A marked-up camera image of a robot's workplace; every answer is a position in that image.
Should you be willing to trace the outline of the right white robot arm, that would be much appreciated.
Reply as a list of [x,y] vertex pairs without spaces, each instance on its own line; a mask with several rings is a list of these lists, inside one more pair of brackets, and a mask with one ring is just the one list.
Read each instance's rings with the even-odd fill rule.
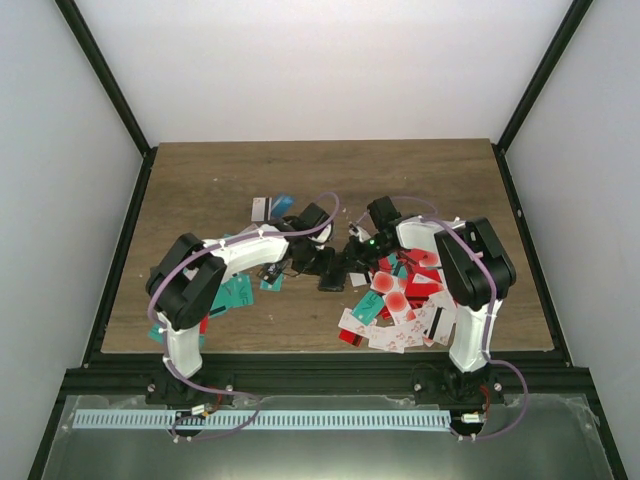
[[365,215],[376,233],[369,234],[360,220],[349,224],[346,258],[352,266],[367,266],[402,250],[436,253],[433,268],[456,306],[444,389],[451,400],[468,402],[488,381],[495,318],[516,282],[516,269],[496,231],[486,217],[444,221],[403,216],[388,196],[371,202]]

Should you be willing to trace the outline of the teal chip card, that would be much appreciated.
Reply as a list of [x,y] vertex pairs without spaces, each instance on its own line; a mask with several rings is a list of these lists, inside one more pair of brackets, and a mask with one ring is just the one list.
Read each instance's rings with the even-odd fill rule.
[[272,283],[269,283],[266,280],[262,280],[260,282],[260,289],[264,290],[264,291],[279,292],[281,290],[281,288],[282,288],[283,280],[284,280],[284,276],[283,275],[280,275]]

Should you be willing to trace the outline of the light blue slotted rail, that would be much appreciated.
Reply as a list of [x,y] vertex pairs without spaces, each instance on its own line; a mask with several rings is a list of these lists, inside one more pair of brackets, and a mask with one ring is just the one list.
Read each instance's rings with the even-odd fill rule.
[[202,429],[228,430],[247,423],[249,430],[398,430],[448,431],[447,411],[304,411],[267,410],[257,417],[250,412],[219,411],[212,416],[179,421],[175,411],[79,410],[73,419],[76,429]]

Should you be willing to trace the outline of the white card magnetic stripe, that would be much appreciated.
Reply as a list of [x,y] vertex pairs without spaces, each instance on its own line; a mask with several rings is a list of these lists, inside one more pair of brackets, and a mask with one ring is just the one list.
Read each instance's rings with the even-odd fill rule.
[[267,222],[271,218],[272,198],[255,197],[252,201],[251,221]]

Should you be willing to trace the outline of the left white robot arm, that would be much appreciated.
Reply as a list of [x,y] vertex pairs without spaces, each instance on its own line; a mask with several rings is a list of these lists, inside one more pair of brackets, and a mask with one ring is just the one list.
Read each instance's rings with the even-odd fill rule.
[[271,220],[220,239],[181,235],[153,267],[145,285],[147,315],[162,329],[163,363],[172,374],[170,393],[181,403],[204,392],[200,324],[224,283],[258,266],[287,265],[314,257],[333,230],[339,208],[327,213],[310,203],[298,216]]

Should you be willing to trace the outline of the white striped card front right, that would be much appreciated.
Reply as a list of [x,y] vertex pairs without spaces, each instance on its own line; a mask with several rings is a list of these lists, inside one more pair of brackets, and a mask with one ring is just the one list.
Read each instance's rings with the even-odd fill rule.
[[437,343],[443,346],[449,344],[453,326],[456,322],[456,313],[443,307],[434,307],[429,310],[426,327],[423,330],[423,339],[427,345]]

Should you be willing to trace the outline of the white card black stripe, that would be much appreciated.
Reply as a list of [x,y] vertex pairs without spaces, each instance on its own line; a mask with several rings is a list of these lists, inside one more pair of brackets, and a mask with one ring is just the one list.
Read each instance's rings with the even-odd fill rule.
[[350,272],[348,274],[351,285],[356,288],[360,286],[365,286],[370,283],[370,279],[367,273],[355,273]]

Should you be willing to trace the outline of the red card front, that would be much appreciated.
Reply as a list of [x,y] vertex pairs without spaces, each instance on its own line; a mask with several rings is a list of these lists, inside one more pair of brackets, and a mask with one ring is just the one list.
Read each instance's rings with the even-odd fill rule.
[[354,347],[359,347],[363,341],[363,337],[361,335],[346,329],[340,330],[339,339]]

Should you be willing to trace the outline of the teal vip card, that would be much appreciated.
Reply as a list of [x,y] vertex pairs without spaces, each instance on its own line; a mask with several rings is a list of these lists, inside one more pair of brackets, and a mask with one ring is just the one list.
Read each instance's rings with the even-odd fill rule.
[[250,277],[247,274],[238,274],[220,286],[209,310],[209,317],[214,318],[230,309],[253,304],[254,295]]
[[369,326],[384,306],[383,297],[375,291],[369,291],[352,309],[351,315],[363,325]]

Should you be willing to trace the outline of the blue card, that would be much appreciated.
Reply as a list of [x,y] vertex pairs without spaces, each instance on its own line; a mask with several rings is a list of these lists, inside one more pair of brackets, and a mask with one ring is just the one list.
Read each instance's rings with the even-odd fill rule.
[[270,217],[272,219],[282,218],[293,206],[295,199],[287,194],[279,194],[272,198]]

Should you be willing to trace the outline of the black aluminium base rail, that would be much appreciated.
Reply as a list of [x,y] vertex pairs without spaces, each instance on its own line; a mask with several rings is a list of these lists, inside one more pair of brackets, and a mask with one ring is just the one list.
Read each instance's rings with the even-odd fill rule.
[[[588,369],[574,367],[556,352],[502,352],[534,393],[589,391]],[[257,395],[404,394],[421,379],[436,379],[452,365],[444,352],[207,354],[195,382]],[[157,393],[174,377],[158,354],[98,354],[85,367],[68,370],[67,393]]]

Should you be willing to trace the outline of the teal card front left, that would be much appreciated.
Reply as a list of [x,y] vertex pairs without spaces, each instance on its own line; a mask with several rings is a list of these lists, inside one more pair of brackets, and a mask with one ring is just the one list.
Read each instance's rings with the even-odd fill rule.
[[[161,330],[162,330],[162,328],[158,324],[154,324],[150,328],[150,330],[149,330],[149,332],[147,334],[148,338],[151,339],[152,341],[156,342],[156,343],[161,343],[162,342],[162,332],[161,332]],[[203,347],[204,344],[205,344],[205,338],[206,338],[205,333],[206,333],[205,330],[203,330],[203,329],[199,330],[199,346],[200,347]]]

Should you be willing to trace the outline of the teal VIP card right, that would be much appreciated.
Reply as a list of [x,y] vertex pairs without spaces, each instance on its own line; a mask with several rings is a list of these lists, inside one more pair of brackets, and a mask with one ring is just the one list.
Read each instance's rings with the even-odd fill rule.
[[369,326],[384,306],[383,297],[375,291],[369,291],[352,309],[351,315],[363,325]]

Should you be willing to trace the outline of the black membership card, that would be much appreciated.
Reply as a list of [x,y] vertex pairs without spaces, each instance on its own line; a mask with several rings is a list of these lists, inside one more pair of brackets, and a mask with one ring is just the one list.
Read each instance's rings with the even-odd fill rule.
[[261,281],[273,285],[283,274],[285,267],[279,263],[265,264],[259,270],[258,277]]

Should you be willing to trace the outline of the black leather card holder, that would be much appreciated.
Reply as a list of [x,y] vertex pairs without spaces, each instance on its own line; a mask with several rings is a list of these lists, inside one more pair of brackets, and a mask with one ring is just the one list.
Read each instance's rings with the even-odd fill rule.
[[320,276],[317,288],[321,292],[343,292],[346,277],[344,268],[329,270]]

